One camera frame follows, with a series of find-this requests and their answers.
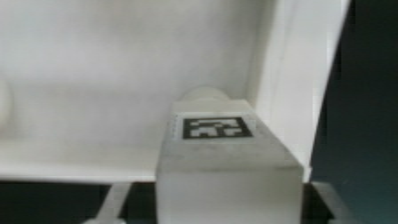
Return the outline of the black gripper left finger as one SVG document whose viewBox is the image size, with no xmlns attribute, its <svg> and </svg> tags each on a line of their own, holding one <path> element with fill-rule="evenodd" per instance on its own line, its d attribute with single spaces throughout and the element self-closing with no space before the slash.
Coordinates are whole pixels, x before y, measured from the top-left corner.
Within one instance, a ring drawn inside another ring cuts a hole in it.
<svg viewBox="0 0 398 224">
<path fill-rule="evenodd" d="M 82 224 L 156 224 L 155 183 L 110 186 L 96 216 Z"/>
</svg>

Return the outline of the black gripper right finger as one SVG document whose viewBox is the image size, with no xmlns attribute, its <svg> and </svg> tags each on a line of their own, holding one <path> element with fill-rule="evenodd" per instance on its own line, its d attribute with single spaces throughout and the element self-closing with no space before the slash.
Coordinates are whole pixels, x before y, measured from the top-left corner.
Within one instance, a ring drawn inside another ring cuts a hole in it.
<svg viewBox="0 0 398 224">
<path fill-rule="evenodd" d="M 304 184 L 300 224 L 355 224 L 355 217 L 329 183 Z"/>
</svg>

